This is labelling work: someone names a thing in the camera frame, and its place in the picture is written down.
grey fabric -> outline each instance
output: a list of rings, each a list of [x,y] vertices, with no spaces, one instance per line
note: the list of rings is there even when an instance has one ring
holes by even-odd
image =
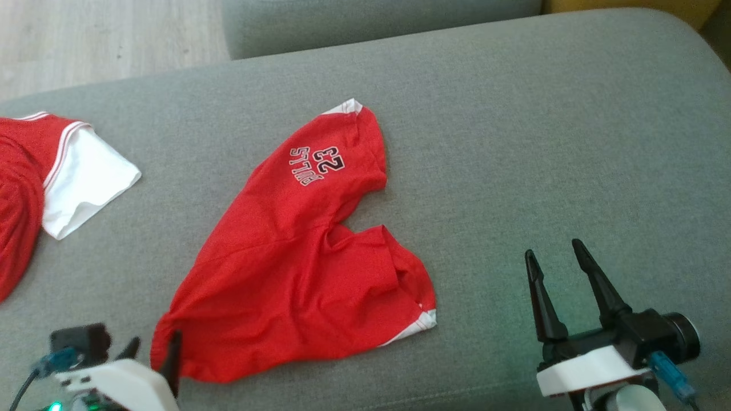
[[[541,0],[223,0],[232,59],[540,13]]]
[[[439,325],[341,361],[229,385],[184,380],[183,410],[566,410],[541,399],[523,253],[572,332],[598,313],[582,238],[636,309],[688,315],[704,411],[731,385],[731,75],[660,12],[527,18],[235,61],[0,104],[82,118],[142,179],[63,241],[42,235],[0,305],[8,404],[48,334],[106,322],[143,357],[198,249],[254,167],[349,97],[378,116],[389,183],[352,228],[385,224],[430,272]],[[675,400],[663,390],[671,410]],[[33,385],[24,407],[57,399]]]

red basketball jersey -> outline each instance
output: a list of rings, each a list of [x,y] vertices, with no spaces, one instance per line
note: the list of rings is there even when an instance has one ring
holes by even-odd
[[[0,302],[33,254],[46,187],[58,173],[66,139],[84,125],[41,112],[0,118]]]
[[[386,185],[376,117],[355,100],[317,116],[251,174],[154,333],[161,365],[229,382],[289,361],[343,358],[436,324],[423,264],[383,226],[341,222]]]

blue cable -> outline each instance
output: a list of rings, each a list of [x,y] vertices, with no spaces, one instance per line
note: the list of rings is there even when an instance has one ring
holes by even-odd
[[[78,363],[76,356],[76,350],[73,348],[64,348],[62,350],[52,352],[51,354],[44,355],[38,362],[31,367],[31,374],[28,379],[20,387],[20,390],[15,394],[15,399],[12,400],[10,405],[10,411],[16,411],[20,404],[20,399],[28,390],[31,382],[36,378],[46,378],[54,372],[69,371],[71,367]]]
[[[669,359],[662,351],[655,351],[650,354],[650,368],[652,371],[670,386],[670,389],[683,404],[690,405],[697,410],[695,398],[697,392],[690,384],[688,377]]]

white sleeve trim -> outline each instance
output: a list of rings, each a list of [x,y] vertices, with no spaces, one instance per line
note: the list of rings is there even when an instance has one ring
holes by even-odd
[[[363,105],[357,102],[355,99],[350,99],[341,105],[335,106],[334,108],[325,111],[323,114],[347,114],[347,113],[360,113],[363,109]]]
[[[43,228],[57,240],[65,238],[140,177],[88,124],[70,124],[46,178]]]
[[[392,342],[404,339],[408,336],[412,336],[418,332],[421,331],[427,331],[429,328],[434,328],[436,325],[436,310],[432,309],[427,312],[422,312],[419,318],[417,318],[416,321],[409,324],[408,327],[406,327],[402,332],[396,334],[395,337],[388,340],[384,344],[379,345],[379,347],[383,347],[385,345],[391,344]]]

wooden floor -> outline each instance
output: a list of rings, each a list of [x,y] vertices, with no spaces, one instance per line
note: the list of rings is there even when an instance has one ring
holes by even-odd
[[[0,0],[0,101],[227,60],[220,0]]]

